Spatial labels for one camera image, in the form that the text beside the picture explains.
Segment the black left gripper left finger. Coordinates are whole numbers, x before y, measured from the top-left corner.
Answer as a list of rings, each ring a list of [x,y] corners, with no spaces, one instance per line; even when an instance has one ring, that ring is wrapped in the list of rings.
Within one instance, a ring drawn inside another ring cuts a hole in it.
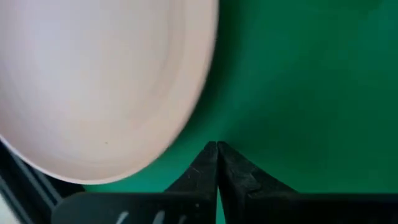
[[[218,149],[212,141],[163,192],[88,192],[66,198],[51,224],[215,224]]]

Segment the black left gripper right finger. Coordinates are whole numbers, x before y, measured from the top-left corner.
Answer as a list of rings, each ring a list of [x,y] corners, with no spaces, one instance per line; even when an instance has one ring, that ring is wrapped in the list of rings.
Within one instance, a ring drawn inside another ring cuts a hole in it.
[[[218,142],[226,224],[398,224],[398,194],[305,194]]]

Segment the light pink plate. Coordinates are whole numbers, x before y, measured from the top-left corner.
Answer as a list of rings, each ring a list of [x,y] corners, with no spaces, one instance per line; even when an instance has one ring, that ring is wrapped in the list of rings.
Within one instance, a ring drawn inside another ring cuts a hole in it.
[[[172,144],[201,95],[219,0],[0,0],[0,141],[107,184]]]

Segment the green table mat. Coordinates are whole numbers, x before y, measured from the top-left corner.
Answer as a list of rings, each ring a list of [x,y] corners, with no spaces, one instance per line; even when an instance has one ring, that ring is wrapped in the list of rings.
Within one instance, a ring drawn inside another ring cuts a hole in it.
[[[221,0],[211,74],[157,174],[226,142],[305,194],[398,194],[398,0]]]

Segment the black table frame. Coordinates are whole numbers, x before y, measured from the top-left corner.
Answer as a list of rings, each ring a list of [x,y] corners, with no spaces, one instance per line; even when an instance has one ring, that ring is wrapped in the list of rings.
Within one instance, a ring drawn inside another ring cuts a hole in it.
[[[21,224],[51,224],[57,205],[83,191],[82,185],[41,173],[0,142],[0,196]]]

